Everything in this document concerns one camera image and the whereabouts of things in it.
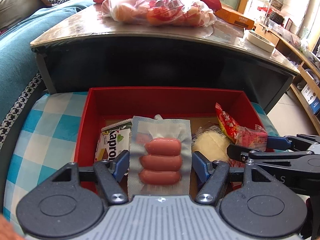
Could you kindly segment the blue white checkered cloth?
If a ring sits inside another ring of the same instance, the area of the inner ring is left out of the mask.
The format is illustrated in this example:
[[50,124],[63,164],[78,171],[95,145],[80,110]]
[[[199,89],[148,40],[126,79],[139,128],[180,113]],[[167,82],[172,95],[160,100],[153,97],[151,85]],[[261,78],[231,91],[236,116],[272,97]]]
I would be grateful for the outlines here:
[[22,233],[18,202],[73,161],[86,92],[44,94],[30,110],[13,150],[5,184],[3,216]]

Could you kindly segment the white Kapron wafer packet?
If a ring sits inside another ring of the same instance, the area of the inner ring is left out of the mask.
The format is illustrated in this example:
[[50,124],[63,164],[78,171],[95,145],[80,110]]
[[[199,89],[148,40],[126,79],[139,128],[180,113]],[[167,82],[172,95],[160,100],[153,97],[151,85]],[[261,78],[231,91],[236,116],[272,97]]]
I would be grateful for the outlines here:
[[126,119],[101,129],[94,161],[114,160],[130,150],[132,119]]

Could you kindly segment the vacuum packed sausages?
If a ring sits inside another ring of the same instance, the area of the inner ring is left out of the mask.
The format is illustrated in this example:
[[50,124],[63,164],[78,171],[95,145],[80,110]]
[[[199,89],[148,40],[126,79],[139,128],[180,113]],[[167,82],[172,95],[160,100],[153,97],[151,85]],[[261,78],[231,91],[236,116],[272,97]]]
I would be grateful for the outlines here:
[[139,194],[188,194],[190,173],[190,121],[134,116],[127,178],[129,198]]

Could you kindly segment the wooden tv cabinet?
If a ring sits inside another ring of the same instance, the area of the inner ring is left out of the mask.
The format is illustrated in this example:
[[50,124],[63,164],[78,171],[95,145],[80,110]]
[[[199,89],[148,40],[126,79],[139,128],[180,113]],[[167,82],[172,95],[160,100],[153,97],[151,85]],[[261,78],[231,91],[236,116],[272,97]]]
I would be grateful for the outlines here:
[[299,101],[304,109],[305,114],[308,116],[308,120],[311,121],[316,133],[319,134],[319,115],[315,114],[307,102],[307,99],[303,96],[302,90],[305,85],[309,85],[313,90],[312,95],[319,97],[319,86],[316,81],[312,79],[312,76],[306,71],[310,69],[315,77],[319,77],[319,71],[316,66],[310,61],[298,48],[295,47],[293,41],[287,41],[283,35],[279,34],[273,29],[267,26],[257,23],[255,25],[255,32],[262,37],[266,38],[275,45],[276,50],[281,52],[289,61],[293,62],[299,71],[297,77],[292,81],[289,92],[294,93],[294,98]]

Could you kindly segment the plastic bag of snacks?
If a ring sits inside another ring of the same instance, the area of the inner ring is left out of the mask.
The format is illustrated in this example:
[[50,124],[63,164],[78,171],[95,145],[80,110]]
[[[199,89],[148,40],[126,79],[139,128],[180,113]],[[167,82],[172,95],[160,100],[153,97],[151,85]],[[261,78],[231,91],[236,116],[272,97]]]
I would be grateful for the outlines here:
[[104,0],[101,8],[105,16],[128,24],[208,27],[216,21],[201,0]]

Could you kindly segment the orange cardboard box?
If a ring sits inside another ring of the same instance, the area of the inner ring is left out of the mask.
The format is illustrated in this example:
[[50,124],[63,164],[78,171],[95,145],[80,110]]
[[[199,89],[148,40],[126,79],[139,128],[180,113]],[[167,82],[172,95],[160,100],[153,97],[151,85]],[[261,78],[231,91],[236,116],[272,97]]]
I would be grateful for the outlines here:
[[243,14],[224,5],[221,9],[214,12],[214,14],[227,23],[243,27],[248,30],[251,30],[254,27],[254,21],[252,19],[247,18]]

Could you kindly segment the red cola gummy packet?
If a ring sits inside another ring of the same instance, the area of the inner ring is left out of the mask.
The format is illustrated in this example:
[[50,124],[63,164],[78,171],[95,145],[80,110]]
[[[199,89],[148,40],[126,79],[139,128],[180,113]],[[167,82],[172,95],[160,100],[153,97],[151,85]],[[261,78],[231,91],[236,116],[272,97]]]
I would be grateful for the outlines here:
[[215,104],[215,111],[221,130],[231,142],[236,143],[239,124],[218,103]]

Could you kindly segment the dark coffee table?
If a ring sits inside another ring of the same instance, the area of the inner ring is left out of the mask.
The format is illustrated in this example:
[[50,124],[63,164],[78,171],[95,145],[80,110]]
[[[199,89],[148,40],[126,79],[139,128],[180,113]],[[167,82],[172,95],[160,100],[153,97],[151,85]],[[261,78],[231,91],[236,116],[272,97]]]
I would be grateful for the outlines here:
[[205,28],[122,24],[97,4],[30,47],[52,94],[122,86],[235,89],[269,112],[299,74],[279,51],[260,49],[223,20]]

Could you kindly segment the clear round cake packet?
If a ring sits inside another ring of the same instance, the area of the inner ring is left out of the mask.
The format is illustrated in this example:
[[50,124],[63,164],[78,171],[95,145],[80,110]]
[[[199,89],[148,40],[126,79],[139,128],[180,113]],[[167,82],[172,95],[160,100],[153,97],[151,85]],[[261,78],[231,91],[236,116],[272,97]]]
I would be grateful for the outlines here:
[[230,140],[217,124],[208,122],[203,127],[199,127],[192,137],[192,151],[200,152],[209,161],[230,161],[227,155],[227,147]]

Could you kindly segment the red cardboard tray box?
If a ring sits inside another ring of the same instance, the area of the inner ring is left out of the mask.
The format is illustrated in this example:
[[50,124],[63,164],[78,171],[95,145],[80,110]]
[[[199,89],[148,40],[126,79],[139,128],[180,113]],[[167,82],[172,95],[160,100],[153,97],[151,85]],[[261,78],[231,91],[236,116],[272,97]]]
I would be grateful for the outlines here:
[[92,166],[100,130],[133,116],[188,119],[191,131],[207,122],[217,122],[219,103],[241,126],[262,126],[246,94],[237,90],[172,87],[91,88],[81,117],[74,160],[80,167]]

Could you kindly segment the teal sofa blanket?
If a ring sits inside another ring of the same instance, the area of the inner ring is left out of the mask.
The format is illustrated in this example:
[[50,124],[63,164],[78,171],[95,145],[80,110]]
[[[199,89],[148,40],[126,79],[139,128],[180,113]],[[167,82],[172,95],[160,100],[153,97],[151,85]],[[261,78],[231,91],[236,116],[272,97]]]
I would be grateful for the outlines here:
[[42,8],[1,35],[1,144],[4,143],[39,79],[30,43],[69,16],[93,4],[93,0],[70,0]]

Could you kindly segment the white tape roll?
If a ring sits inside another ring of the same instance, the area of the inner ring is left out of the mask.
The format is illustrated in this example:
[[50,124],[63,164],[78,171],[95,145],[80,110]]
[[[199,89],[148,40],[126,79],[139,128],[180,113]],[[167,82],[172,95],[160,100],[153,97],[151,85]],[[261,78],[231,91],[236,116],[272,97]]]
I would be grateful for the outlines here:
[[275,45],[272,42],[252,30],[248,31],[247,40],[268,53],[272,53],[275,49]]

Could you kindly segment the red clear pastry packet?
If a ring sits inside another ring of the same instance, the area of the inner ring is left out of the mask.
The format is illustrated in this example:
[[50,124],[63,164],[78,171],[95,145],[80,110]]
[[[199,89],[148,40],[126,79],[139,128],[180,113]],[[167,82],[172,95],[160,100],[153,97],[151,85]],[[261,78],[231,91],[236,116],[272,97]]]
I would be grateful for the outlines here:
[[268,133],[259,125],[255,125],[255,129],[238,126],[235,144],[264,152],[267,148],[267,138]]

